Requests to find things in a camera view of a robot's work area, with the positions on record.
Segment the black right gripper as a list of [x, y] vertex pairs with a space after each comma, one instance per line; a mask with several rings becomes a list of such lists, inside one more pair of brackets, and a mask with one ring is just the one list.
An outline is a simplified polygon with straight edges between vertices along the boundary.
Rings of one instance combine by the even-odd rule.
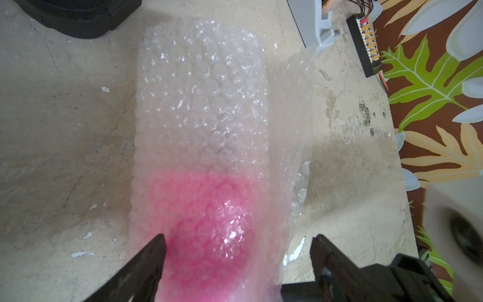
[[[391, 264], [372, 264], [361, 268], [370, 279], [389, 293], [395, 301], [454, 301], [430, 268], [419, 258], [398, 254]], [[335, 288], [336, 301], [347, 301]], [[284, 284], [284, 301], [326, 301], [315, 281]]]

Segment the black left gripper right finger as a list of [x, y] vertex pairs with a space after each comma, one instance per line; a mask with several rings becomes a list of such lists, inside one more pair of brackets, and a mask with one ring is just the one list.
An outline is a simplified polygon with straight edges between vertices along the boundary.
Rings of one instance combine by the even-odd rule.
[[324, 235], [313, 238], [310, 258], [326, 301], [337, 300], [335, 288], [347, 301], [395, 301]]

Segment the clear bubble wrap sheet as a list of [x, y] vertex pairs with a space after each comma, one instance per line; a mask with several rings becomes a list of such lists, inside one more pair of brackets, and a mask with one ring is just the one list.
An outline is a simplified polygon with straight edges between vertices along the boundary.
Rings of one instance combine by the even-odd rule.
[[290, 211], [281, 290], [308, 188], [314, 59], [313, 49], [303, 49], [270, 62], [256, 35], [214, 20], [146, 30], [138, 49], [129, 255], [158, 235], [149, 227], [158, 170], [246, 175], [273, 185]]

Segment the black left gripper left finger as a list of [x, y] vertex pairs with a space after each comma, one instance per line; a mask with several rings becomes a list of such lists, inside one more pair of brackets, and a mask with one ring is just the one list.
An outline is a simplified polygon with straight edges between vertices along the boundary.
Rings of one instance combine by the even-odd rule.
[[165, 237], [158, 234], [85, 302], [154, 301], [166, 254]]

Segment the pink plastic wine glass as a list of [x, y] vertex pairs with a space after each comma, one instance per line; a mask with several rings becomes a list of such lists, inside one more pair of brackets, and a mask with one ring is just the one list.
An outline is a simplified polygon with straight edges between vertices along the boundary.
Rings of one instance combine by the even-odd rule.
[[277, 301], [289, 208], [246, 175], [158, 170], [150, 233], [167, 255], [157, 301]]

